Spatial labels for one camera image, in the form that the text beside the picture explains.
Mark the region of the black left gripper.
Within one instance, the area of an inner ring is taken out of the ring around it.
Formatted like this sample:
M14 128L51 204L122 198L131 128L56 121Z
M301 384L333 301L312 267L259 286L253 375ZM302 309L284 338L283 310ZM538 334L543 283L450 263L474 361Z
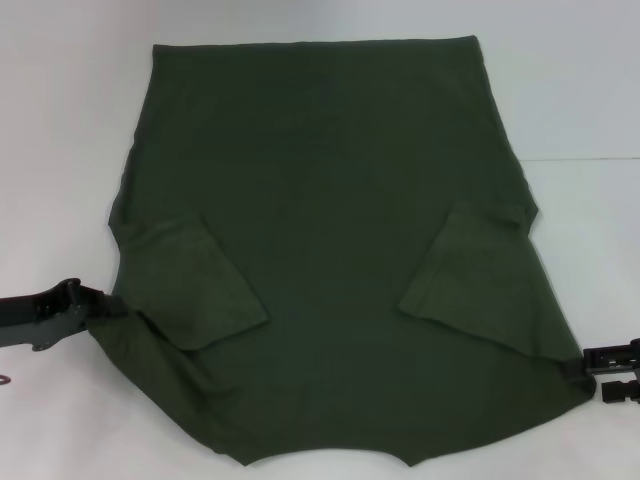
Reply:
M34 352L49 349L85 330L85 309L88 318L128 314L121 297L82 286L76 278L38 294L0 298L0 348L30 345Z

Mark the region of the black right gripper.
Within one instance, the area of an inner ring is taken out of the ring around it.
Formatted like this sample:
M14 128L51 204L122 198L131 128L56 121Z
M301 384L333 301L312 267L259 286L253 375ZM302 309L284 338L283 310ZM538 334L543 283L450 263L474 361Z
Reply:
M630 345L584 349L581 358L563 363L562 369L568 377L633 372L640 381L640 338L632 340ZM630 400L640 403L640 383L637 380L603 383L603 402L621 403Z

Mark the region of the dark green t-shirt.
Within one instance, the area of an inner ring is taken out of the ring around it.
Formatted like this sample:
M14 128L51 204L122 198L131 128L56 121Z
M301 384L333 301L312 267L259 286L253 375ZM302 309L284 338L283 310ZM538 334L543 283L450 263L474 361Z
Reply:
M89 331L195 440L414 466L592 399L475 37L152 61Z

